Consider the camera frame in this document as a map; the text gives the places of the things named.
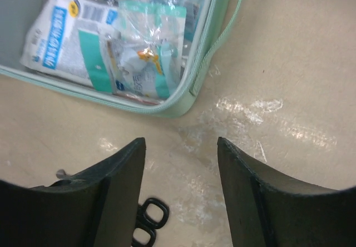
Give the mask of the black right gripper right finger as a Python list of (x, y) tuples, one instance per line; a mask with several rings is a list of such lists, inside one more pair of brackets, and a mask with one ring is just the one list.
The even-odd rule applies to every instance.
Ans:
[(354, 246), (355, 188), (288, 176), (225, 138), (217, 159), (233, 246)]

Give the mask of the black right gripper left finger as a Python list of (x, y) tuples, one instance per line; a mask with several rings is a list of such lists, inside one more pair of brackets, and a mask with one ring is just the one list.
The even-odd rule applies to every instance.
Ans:
[(137, 138), (51, 186), (1, 182), (2, 246), (130, 246), (145, 165)]

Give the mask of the white gauze dressing packet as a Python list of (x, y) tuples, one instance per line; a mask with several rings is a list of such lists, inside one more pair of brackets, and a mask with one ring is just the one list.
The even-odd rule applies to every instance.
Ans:
[(92, 0), (47, 0), (27, 32), (21, 64), (111, 93), (101, 44), (115, 34), (117, 18), (115, 7)]

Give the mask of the clear green dotted packet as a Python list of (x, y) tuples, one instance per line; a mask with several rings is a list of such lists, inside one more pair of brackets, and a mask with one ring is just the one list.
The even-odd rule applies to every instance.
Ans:
[(118, 5), (124, 51), (119, 68), (139, 73), (149, 63), (159, 75), (180, 77), (186, 8), (137, 0)]

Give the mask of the mint green medicine case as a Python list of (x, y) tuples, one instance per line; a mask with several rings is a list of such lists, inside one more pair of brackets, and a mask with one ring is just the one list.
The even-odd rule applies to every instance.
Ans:
[(121, 110), (185, 114), (229, 0), (1, 0), (1, 74)]

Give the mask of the teal header clear packet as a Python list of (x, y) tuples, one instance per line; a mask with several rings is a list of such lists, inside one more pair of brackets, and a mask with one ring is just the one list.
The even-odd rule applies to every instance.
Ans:
[(180, 83), (179, 53), (166, 39), (129, 41), (78, 30), (81, 53), (95, 90), (165, 100)]

